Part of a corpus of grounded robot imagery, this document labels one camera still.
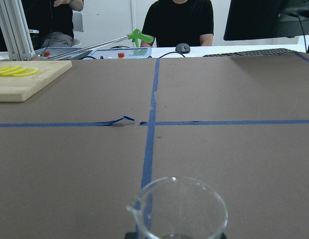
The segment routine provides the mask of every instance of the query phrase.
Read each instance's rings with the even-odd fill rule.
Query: blue tape line
[[[4,127],[87,127],[87,126],[111,126],[121,120],[135,121],[133,118],[123,116],[120,119],[107,122],[83,122],[83,123],[0,123],[0,128]]]
[[[284,120],[225,120],[225,121],[158,121],[155,125],[240,125],[240,124],[306,124],[309,119],[284,119]]]
[[[155,93],[158,89],[158,78],[159,78],[159,67],[160,59],[158,58],[155,62],[154,69],[154,82],[153,82],[153,91],[151,95],[151,110],[149,112],[149,122],[148,122],[148,133],[145,149],[145,158],[144,158],[144,167],[143,167],[143,176],[141,180],[141,188],[151,182],[152,178],[152,167],[153,167],[153,154],[154,154],[154,140],[155,140],[155,115],[156,115],[156,101]]]
[[[299,54],[297,51],[294,52],[297,56],[301,57],[303,60],[306,60],[307,62],[309,62],[309,59],[307,59],[306,57],[302,56],[301,54]]]
[[[158,89],[158,79],[159,79],[159,67],[160,67],[160,59],[157,58],[155,62],[154,69],[154,82],[153,82],[153,91],[151,94],[151,110],[149,111],[149,122],[148,122],[148,132],[147,132],[147,141],[146,141],[146,149],[145,149],[145,158],[144,158],[144,166],[143,166],[143,175],[141,179],[141,188],[151,182],[152,179],[152,171],[153,171],[153,155],[154,155],[154,140],[155,140],[155,116],[156,116],[156,100],[155,93]],[[143,216],[144,216],[144,224],[150,229],[151,228],[151,217],[148,215],[152,213],[152,196],[149,195],[146,202],[147,206],[144,208]]]

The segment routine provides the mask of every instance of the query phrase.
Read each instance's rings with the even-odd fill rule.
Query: gray pants
[[[44,39],[32,38],[35,49],[49,47],[71,47],[73,38],[62,32],[52,32],[44,37]]]

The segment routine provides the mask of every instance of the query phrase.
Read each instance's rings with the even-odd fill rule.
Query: black t-shirt
[[[73,10],[68,4],[54,7],[53,0],[22,0],[28,29],[39,30],[44,37],[59,31],[71,37],[73,32]]]
[[[213,9],[210,0],[188,0],[176,4],[158,0],[147,12],[143,34],[156,38],[158,47],[179,43],[200,46],[200,35],[213,34]]]

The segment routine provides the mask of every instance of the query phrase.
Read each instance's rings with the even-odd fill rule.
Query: chair
[[[74,24],[73,31],[84,32],[83,14],[81,12],[73,12],[73,24]],[[72,47],[76,47],[80,44],[81,44],[81,40],[79,40],[78,38],[74,38]]]

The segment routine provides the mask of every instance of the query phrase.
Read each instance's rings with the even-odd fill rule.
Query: wooden cutting board
[[[39,72],[23,77],[0,76],[0,102],[22,102],[72,67],[71,61],[0,61],[3,66],[37,67]]]

